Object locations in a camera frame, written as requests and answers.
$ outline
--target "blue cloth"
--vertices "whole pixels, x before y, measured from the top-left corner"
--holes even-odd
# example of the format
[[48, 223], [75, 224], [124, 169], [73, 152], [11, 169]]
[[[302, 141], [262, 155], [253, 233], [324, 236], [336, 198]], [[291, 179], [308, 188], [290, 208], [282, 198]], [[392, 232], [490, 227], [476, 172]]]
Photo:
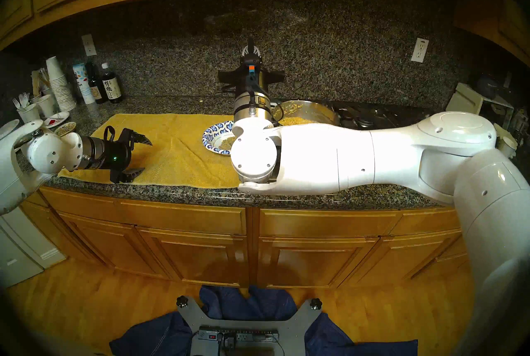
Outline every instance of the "blue cloth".
[[[236, 288], [203, 286], [199, 297], [212, 319], [287, 320], [297, 311], [285, 290], [249, 288], [245, 299]], [[191, 329], [178, 312], [131, 327], [109, 343], [115, 356], [186, 356]], [[394, 343], [354, 342], [322, 312], [305, 334], [307, 356], [416, 356], [418, 341]]]

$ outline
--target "wooden floor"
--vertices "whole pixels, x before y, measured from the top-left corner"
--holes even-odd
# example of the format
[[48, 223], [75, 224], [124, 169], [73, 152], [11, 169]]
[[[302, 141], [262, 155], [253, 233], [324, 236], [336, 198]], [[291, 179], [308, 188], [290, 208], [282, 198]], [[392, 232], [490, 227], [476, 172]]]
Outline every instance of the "wooden floor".
[[[136, 323], [175, 310], [182, 294], [198, 299], [199, 289], [70, 258], [7, 293], [31, 328], [110, 354], [109, 341]], [[446, 278], [397, 287], [289, 292], [297, 305], [320, 297], [323, 310], [354, 342], [418, 339], [420, 355], [449, 354], [473, 307], [473, 282], [465, 266]]]

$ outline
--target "soy sauce bottle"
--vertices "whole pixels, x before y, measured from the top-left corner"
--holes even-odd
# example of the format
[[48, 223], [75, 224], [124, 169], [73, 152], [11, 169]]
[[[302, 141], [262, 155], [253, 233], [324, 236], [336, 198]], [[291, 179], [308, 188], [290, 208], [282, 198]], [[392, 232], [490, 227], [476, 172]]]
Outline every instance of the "soy sauce bottle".
[[90, 90], [92, 91], [92, 96], [96, 100], [96, 103], [102, 104], [104, 102], [107, 102], [107, 93], [105, 92], [105, 87], [103, 86], [101, 78], [98, 76], [98, 71], [96, 70], [96, 67], [92, 62], [87, 62], [85, 67], [86, 71], [89, 74]]
[[120, 85], [118, 85], [118, 80], [116, 79], [116, 74], [109, 68], [108, 62], [103, 62], [101, 67], [103, 68], [101, 80], [107, 92], [107, 97], [111, 103], [117, 104], [121, 102], [123, 97], [121, 95]]

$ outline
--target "stack of paper cups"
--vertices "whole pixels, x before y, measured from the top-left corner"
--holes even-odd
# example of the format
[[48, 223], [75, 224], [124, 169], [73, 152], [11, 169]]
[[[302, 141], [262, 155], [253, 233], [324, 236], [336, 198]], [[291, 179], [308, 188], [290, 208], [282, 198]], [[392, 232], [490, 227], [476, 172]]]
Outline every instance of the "stack of paper cups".
[[76, 65], [72, 66], [72, 69], [74, 70], [75, 77], [77, 78], [77, 86], [81, 91], [81, 95], [83, 95], [83, 100], [87, 105], [93, 104], [96, 102], [96, 100], [94, 99], [94, 96], [92, 95], [92, 89], [90, 89], [89, 86], [89, 75], [86, 72], [85, 64], [77, 63]]
[[48, 76], [50, 77], [50, 87], [54, 92], [60, 110], [63, 112], [71, 111], [76, 107], [77, 103], [68, 88], [68, 83], [59, 66], [59, 61], [57, 61], [56, 57], [46, 59], [46, 67], [48, 68]]

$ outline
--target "small plate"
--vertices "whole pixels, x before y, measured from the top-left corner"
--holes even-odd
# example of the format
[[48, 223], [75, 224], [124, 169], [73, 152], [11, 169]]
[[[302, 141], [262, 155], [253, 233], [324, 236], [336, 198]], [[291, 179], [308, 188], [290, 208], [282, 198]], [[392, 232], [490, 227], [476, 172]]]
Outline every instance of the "small plate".
[[12, 121], [6, 123], [3, 127], [0, 128], [0, 139], [4, 136], [8, 136], [13, 129], [19, 126], [20, 121], [18, 119], [13, 119]]
[[61, 125], [69, 116], [69, 112], [59, 112], [58, 114], [51, 115], [44, 121], [44, 127], [50, 129]]
[[234, 121], [219, 122], [204, 131], [202, 144], [206, 149], [220, 155], [230, 156], [230, 151], [219, 149], [223, 141], [231, 136]]
[[75, 122], [65, 123], [62, 127], [58, 127], [57, 129], [55, 129], [54, 134], [57, 136], [64, 136], [67, 133], [73, 132], [75, 129], [75, 125]]

